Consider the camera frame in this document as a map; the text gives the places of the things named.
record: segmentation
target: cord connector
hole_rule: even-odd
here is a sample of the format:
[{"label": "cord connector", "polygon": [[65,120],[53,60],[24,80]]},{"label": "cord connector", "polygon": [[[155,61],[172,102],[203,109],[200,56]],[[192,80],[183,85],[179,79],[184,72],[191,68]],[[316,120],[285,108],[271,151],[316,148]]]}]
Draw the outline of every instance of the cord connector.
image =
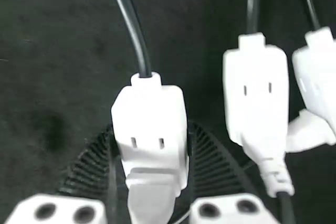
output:
[{"label": "cord connector", "polygon": [[226,125],[230,139],[260,169],[268,195],[293,194],[284,157],[288,128],[287,57],[262,33],[239,36],[223,56]]},{"label": "cord connector", "polygon": [[[131,86],[119,93],[111,114],[129,188],[132,223],[167,223],[175,197],[187,186],[188,178],[182,90],[163,86],[158,73],[153,72],[150,78],[135,74]],[[146,196],[145,191],[154,194]],[[161,210],[149,211],[154,205],[160,205]]]},{"label": "cord connector", "polygon": [[323,136],[328,136],[327,142],[334,144],[336,135],[336,43],[329,27],[323,27],[306,34],[307,46],[293,53],[293,67],[297,83],[306,105],[312,115],[305,114],[312,121],[313,115],[326,121],[334,136],[330,136],[328,127],[318,127],[320,144],[326,142]]}]

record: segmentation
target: white plug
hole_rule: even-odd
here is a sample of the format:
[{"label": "white plug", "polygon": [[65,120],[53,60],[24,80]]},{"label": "white plug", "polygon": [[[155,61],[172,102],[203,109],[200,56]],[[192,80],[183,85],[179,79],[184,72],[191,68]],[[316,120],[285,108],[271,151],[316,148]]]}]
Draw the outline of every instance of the white plug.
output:
[{"label": "white plug", "polygon": [[336,143],[336,43],[329,27],[308,32],[306,42],[292,60],[307,112],[289,125],[289,152]]},{"label": "white plug", "polygon": [[229,137],[259,166],[267,193],[294,194],[284,161],[289,81],[286,54],[265,45],[262,33],[240,35],[239,48],[223,56],[223,86]]},{"label": "white plug", "polygon": [[21,201],[5,224],[107,224],[99,200],[36,194]]},{"label": "white plug", "polygon": [[151,78],[132,76],[132,85],[121,90],[111,109],[133,224],[166,224],[175,197],[187,186],[183,93],[177,86],[163,86],[160,75],[152,74]]}]

